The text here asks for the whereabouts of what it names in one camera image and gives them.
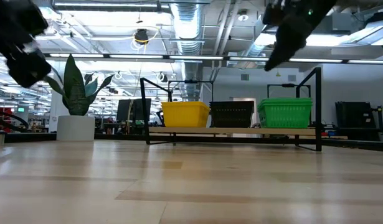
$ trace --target green basket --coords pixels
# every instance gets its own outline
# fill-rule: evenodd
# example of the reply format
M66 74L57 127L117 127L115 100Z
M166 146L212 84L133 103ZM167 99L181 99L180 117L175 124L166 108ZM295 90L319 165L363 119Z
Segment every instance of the green basket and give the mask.
M258 105L262 128L307 128L311 98L271 98Z

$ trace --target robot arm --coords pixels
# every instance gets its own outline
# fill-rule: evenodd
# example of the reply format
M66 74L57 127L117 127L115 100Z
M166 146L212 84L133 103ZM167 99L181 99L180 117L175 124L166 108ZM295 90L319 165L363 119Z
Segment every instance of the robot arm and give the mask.
M276 0L268 4L263 23L278 26L274 50L265 65L270 71L305 47L306 38L324 19L336 0Z
M0 53L7 58L10 76L22 87L32 86L51 71L32 44L33 37L47 27L39 8L30 0L0 0Z

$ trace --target red object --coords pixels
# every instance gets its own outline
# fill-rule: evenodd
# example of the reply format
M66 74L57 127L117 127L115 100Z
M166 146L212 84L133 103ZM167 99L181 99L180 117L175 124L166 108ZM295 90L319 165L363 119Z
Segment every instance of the red object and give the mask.
M7 114L12 114L11 108L0 108L0 111L7 113ZM9 123L9 124L12 123L12 118L10 118L9 116L4 116L4 115L0 114L0 118L3 119L3 121L5 121L6 123ZM3 130L7 133L11 132L11 130L9 128L5 128L1 124L0 124L0 130Z

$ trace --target white planter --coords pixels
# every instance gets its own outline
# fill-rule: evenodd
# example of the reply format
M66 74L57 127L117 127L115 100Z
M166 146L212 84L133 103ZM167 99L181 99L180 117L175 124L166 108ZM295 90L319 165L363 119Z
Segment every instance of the white planter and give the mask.
M93 141L95 118L88 116L59 116L58 141Z

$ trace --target monitor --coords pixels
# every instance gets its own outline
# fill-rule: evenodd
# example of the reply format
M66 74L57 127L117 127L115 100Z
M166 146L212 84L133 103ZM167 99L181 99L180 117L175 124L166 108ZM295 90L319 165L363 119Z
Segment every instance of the monitor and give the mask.
M126 121L128 119L128 112L131 100L120 100L118 103L118 112L116 114L117 121ZM146 99L147 113L149 119L149 113L151 109L151 99ZM136 116L135 120L143 120L143 104L141 99L133 100L133 106L130 110L130 120L133 120L133 116Z

